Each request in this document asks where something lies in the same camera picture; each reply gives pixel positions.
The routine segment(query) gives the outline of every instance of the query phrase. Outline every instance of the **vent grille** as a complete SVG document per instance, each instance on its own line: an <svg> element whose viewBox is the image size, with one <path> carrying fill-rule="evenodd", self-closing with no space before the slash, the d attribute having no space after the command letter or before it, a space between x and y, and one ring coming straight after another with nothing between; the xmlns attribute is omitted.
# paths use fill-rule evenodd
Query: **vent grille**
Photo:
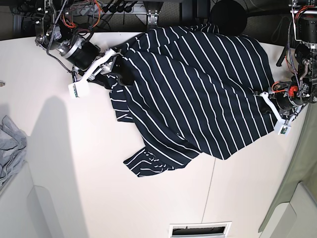
<svg viewBox="0 0 317 238"><path fill-rule="evenodd" d="M205 224L174 224L169 227L168 238L225 238L231 222Z"/></svg>

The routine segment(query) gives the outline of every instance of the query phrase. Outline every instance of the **white table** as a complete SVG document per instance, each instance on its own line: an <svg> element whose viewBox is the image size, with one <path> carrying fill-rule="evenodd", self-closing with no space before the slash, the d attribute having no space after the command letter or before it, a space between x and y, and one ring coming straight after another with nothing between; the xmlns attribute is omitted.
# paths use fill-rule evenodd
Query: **white table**
<svg viewBox="0 0 317 238"><path fill-rule="evenodd" d="M92 41L106 49L136 34ZM289 78L275 66L282 47L263 47L274 79ZM89 97L71 99L70 75L34 38L2 41L0 53L0 118L29 136L33 182L49 190L65 238L166 238L169 224L225 221L229 237L259 237L306 111L288 137L271 133L227 161L201 154L185 169L137 178L122 162L144 146L141 136L116 121L106 89L91 84Z"/></svg>

